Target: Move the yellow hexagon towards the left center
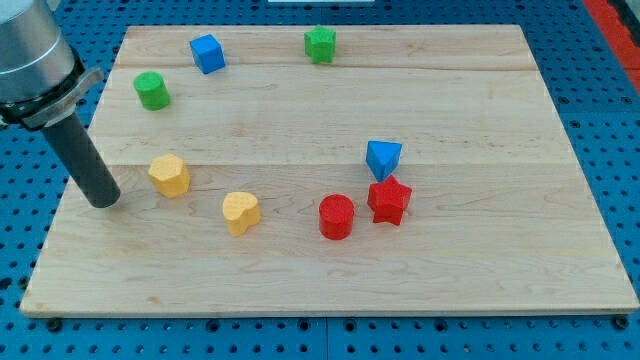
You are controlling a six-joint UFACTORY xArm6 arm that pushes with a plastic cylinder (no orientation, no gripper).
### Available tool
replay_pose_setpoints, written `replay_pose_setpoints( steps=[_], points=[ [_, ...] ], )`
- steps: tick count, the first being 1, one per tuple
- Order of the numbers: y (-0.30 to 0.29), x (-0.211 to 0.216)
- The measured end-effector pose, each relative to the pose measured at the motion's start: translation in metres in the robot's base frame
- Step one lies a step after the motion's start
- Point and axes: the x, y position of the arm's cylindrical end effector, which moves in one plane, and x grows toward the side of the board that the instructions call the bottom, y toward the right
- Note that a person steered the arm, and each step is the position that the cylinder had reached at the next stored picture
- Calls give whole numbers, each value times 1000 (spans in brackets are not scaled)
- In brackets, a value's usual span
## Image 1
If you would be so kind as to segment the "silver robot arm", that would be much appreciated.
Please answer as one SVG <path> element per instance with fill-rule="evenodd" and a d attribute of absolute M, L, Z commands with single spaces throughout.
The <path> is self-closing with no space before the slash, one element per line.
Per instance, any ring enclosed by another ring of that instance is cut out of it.
<path fill-rule="evenodd" d="M 95 208 L 115 204 L 120 189 L 76 107 L 103 79 L 68 44 L 47 2 L 1 3 L 1 122 L 40 131 Z"/>

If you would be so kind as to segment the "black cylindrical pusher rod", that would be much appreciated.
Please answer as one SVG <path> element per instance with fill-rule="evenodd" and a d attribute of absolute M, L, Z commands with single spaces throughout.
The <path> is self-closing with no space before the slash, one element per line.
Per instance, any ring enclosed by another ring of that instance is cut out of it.
<path fill-rule="evenodd" d="M 118 201 L 120 188 L 76 113 L 42 133 L 90 205 L 106 208 Z"/>

